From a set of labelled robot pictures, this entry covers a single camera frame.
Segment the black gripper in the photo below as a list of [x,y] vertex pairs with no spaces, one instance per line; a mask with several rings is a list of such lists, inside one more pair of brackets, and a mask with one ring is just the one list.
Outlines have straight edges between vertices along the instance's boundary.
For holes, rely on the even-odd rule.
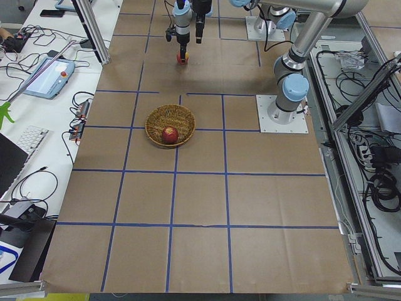
[[[198,14],[195,20],[195,42],[202,43],[203,32],[205,25],[205,15]],[[181,57],[187,52],[187,45],[190,42],[190,33],[177,34],[177,42],[180,44]]]
[[192,9],[198,16],[211,16],[212,0],[192,0]]

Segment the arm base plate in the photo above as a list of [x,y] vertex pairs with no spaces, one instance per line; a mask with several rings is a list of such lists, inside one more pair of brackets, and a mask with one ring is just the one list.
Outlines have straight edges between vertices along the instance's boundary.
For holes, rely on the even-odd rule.
[[259,16],[245,17],[247,40],[248,41],[265,41],[268,34],[268,41],[280,42],[284,41],[284,31],[290,29],[294,21],[265,21]]
[[294,112],[284,112],[276,106],[275,95],[256,95],[260,133],[308,134],[302,105]]

